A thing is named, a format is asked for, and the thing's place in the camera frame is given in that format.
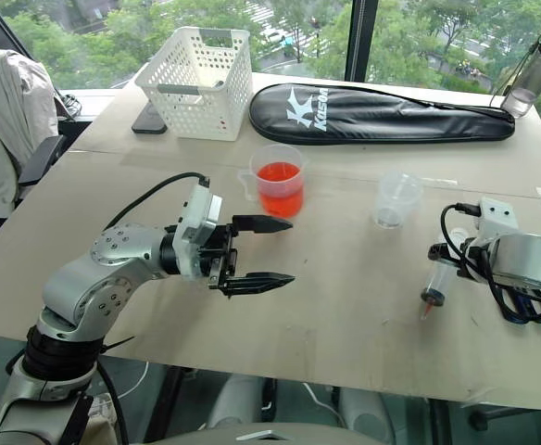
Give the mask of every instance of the white plastic basket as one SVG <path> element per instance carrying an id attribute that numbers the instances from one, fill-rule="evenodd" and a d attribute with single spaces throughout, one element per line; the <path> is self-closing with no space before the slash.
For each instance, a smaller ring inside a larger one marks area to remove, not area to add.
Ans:
<path id="1" fill-rule="evenodd" d="M 248 31 L 177 29 L 135 83 L 179 137 L 234 141 L 252 94 Z"/>

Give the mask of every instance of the red liquid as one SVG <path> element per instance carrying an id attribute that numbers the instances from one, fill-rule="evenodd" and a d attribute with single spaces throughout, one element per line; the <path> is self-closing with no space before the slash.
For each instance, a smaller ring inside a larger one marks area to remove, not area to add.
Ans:
<path id="1" fill-rule="evenodd" d="M 288 162 L 273 162 L 262 167 L 258 171 L 258 177 L 266 181 L 278 182 L 293 178 L 298 173 L 299 168 L 296 165 Z M 304 202 L 303 183 L 292 195 L 287 197 L 270 197 L 262 193 L 258 194 L 264 210 L 273 216 L 282 218 L 289 218 L 297 214 Z"/>

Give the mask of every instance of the table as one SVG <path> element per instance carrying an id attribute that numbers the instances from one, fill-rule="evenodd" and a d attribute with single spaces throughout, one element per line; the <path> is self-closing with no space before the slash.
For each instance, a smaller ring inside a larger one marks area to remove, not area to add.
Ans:
<path id="1" fill-rule="evenodd" d="M 88 150 L 98 147 L 92 140 L 106 133 L 95 127 L 111 124 L 109 115 L 124 114 L 115 113 L 115 106 L 116 102 L 90 126 L 89 135 L 82 136 L 32 189 L 0 230 L 0 336 L 23 339 L 35 323 L 42 287 L 51 273 L 82 255 L 128 202 L 175 172 L 202 171 L 210 176 L 212 191 L 224 197 L 222 223 L 233 214 L 260 212 L 257 203 L 245 200 L 236 179 L 245 165 L 240 153 L 248 148 L 243 138 L 251 144 L 250 137 L 255 136 L 247 125 L 235 145 L 175 144 L 166 135 L 166 151 L 156 137 L 151 143 L 143 138 L 124 142 L 111 132 L 117 146 L 104 146 L 108 152 Z M 114 128 L 122 134 L 126 128 L 121 125 Z M 527 149 L 516 147 L 516 153 L 527 157 Z M 488 145 L 480 153 L 501 165 L 502 156 L 493 148 Z M 369 147 L 348 146 L 336 156 L 330 147 L 309 147 L 306 203 L 294 218 L 295 227 L 273 235 L 243 234 L 235 244 L 238 273 L 289 273 L 296 276 L 294 283 L 231 300 L 203 283 L 183 282 L 180 277 L 148 283 L 134 294 L 107 343 L 136 338 L 110 353 L 217 371 L 541 409 L 541 324 L 504 322 L 486 286 L 460 280 L 446 305 L 420 321 L 419 295 L 432 266 L 426 252 L 438 236 L 438 217 L 446 204 L 476 202 L 486 192 L 511 202 L 524 231 L 541 234 L 541 199 L 535 193 L 528 195 L 523 186 L 527 181 L 503 183 L 504 192 L 499 194 L 491 176 L 483 175 L 488 183 L 480 184 L 466 174 L 466 165 L 471 165 L 466 153 L 455 157 L 451 146 L 441 149 L 436 165 L 414 155 L 413 170 L 421 176 L 448 172 L 448 178 L 465 179 L 458 185 L 428 183 L 421 208 L 409 223 L 399 230 L 384 230 L 371 221 L 377 192 L 372 176 L 379 169 L 363 162 L 365 172 L 346 155 L 360 162 L 364 155 L 378 159 L 379 152 L 390 160 L 380 164 L 386 168 L 394 165 L 397 153 L 398 165 L 405 170 L 411 164 L 403 154 L 431 153 L 435 148 L 400 146 L 392 152 L 379 148 L 372 152 Z M 478 157 L 474 157 L 475 166 Z M 465 162 L 457 165 L 462 158 Z M 333 170 L 328 159 L 336 162 Z M 344 170 L 347 163 L 352 172 Z M 192 184 L 185 180 L 161 190 L 127 221 L 173 223 Z M 454 226 L 473 230 L 466 216 L 450 215 L 449 227 Z"/>
<path id="2" fill-rule="evenodd" d="M 340 82 L 254 73 L 254 91 L 274 83 Z M 431 101 L 488 105 L 490 96 L 441 90 L 367 85 L 389 93 Z M 108 108 L 77 140 L 75 149 L 162 155 L 171 159 L 200 161 L 246 167 L 253 147 L 268 144 L 247 118 L 235 143 L 198 139 L 177 139 L 171 132 L 162 135 L 135 134 L 131 125 L 146 103 L 143 91 L 129 83 Z M 541 120 L 533 109 L 517 120 L 515 134 L 500 142 L 433 145 L 300 146 L 313 159 L 309 168 L 335 177 L 376 180 L 388 170 L 415 172 L 434 184 L 452 184 L 464 190 L 497 192 L 537 197 L 541 187 Z"/>

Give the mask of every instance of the plastic measuring cup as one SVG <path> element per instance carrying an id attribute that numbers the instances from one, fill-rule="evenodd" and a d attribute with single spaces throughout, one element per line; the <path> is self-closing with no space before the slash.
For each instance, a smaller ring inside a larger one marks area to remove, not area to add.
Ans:
<path id="1" fill-rule="evenodd" d="M 387 229 L 401 226 L 409 214 L 419 207 L 422 183 L 403 172 L 389 172 L 380 179 L 380 189 L 373 208 L 373 220 Z"/>
<path id="2" fill-rule="evenodd" d="M 249 193 L 246 178 L 256 179 L 258 199 L 270 215 L 289 218 L 296 215 L 304 202 L 304 159 L 299 150 L 285 144 L 258 148 L 250 158 L 250 169 L 238 172 L 238 179 L 248 200 L 257 200 Z"/>

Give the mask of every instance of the empty plastic cup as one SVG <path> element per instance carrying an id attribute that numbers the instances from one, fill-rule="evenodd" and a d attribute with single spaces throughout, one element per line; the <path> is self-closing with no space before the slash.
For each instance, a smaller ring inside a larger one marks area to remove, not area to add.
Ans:
<path id="1" fill-rule="evenodd" d="M 408 173 L 389 172 L 380 179 L 373 220 L 387 229 L 399 227 L 419 207 L 421 197 L 422 183 L 419 178 Z"/>
<path id="2" fill-rule="evenodd" d="M 273 216 L 289 218 L 296 215 L 304 202 L 304 160 L 296 148 L 273 144 L 258 148 L 250 158 L 250 169 L 239 171 L 245 197 L 256 200 L 248 191 L 247 176 L 256 179 L 258 199 L 262 208 Z"/>

